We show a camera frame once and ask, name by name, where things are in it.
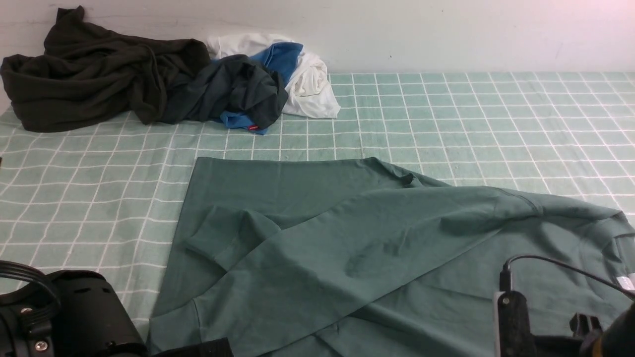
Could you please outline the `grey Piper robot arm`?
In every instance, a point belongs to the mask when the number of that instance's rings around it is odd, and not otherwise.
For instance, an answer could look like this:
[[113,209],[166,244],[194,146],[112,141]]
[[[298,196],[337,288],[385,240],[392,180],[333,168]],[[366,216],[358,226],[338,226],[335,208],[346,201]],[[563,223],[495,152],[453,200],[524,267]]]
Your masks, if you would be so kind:
[[61,270],[45,274],[3,260],[2,278],[25,282],[2,294],[3,357],[148,357],[114,288],[101,274]]

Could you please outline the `black second robot arm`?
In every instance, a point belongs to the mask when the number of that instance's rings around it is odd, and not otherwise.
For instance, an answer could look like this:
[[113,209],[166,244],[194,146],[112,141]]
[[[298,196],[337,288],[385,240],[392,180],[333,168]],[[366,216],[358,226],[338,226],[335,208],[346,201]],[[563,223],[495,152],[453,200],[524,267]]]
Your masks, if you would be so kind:
[[633,357],[635,355],[635,305],[613,323],[601,327],[596,316],[576,314],[570,321],[573,336],[581,339],[576,357]]

